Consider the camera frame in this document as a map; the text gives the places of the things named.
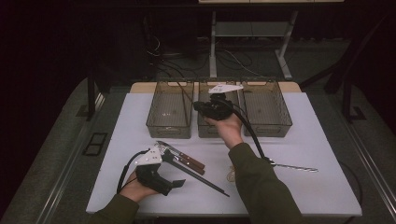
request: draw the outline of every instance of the white table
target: white table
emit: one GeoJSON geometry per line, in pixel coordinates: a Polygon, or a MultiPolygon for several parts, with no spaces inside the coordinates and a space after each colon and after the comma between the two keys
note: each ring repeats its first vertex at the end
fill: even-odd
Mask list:
{"type": "MultiPolygon", "coordinates": [[[[148,149],[159,140],[152,139],[146,127],[152,96],[152,93],[127,94],[86,209],[88,213],[102,209],[111,200],[123,166],[128,160],[136,152],[148,149]]],[[[318,168],[318,173],[276,167],[277,176],[289,187],[305,216],[361,216],[361,207],[306,94],[286,92],[284,98],[293,125],[285,138],[260,137],[263,151],[275,162],[318,168]]],[[[224,189],[231,197],[226,197],[177,168],[163,163],[159,170],[162,177],[169,181],[186,179],[186,182],[182,188],[172,189],[168,196],[159,194],[145,199],[140,204],[139,216],[247,215],[235,184],[226,179],[232,165],[227,155],[228,149],[220,139],[199,138],[196,118],[197,113],[194,111],[191,139],[161,140],[204,163],[203,177],[224,189]]],[[[244,138],[257,152],[251,138],[244,138]]]]}

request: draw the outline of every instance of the green sleeve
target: green sleeve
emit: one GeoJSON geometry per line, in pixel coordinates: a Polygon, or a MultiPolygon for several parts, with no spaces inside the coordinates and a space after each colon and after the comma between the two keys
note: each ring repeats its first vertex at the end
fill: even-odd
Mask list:
{"type": "Polygon", "coordinates": [[[114,195],[108,205],[90,218],[89,224],[131,224],[139,205],[120,194],[114,195]]]}
{"type": "Polygon", "coordinates": [[[250,145],[241,143],[229,152],[235,184],[252,223],[304,223],[288,187],[273,167],[258,158],[250,145]]]}

